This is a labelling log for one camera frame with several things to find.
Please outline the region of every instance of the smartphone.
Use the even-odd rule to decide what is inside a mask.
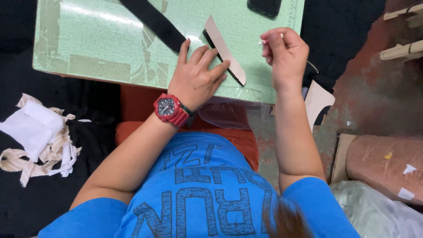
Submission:
[[[279,14],[281,2],[282,0],[248,0],[247,6],[253,11],[275,18]]]

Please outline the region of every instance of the red wristwatch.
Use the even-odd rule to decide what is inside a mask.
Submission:
[[[154,113],[164,122],[172,122],[181,127],[190,117],[189,110],[179,101],[179,99],[171,94],[163,93],[154,102]]]

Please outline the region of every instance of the green table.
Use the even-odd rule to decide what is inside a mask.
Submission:
[[[185,36],[188,54],[207,44],[202,31],[211,14],[247,75],[244,87],[231,76],[216,96],[273,104],[271,67],[261,57],[259,36],[268,29],[300,32],[304,0],[282,0],[279,15],[265,18],[247,0],[150,0]],[[177,55],[118,0],[38,0],[33,67],[63,76],[166,89]],[[212,66],[219,64],[215,59]]]

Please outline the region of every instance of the blue t-shirt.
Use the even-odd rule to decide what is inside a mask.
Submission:
[[[172,138],[129,206],[86,201],[38,238],[268,237],[264,216],[278,202],[299,206],[316,238],[359,238],[324,181],[304,178],[279,196],[231,142],[200,132]]]

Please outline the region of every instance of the watch face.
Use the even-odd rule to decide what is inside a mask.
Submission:
[[[158,102],[157,111],[161,116],[170,116],[175,113],[175,101],[171,98],[164,98]]]

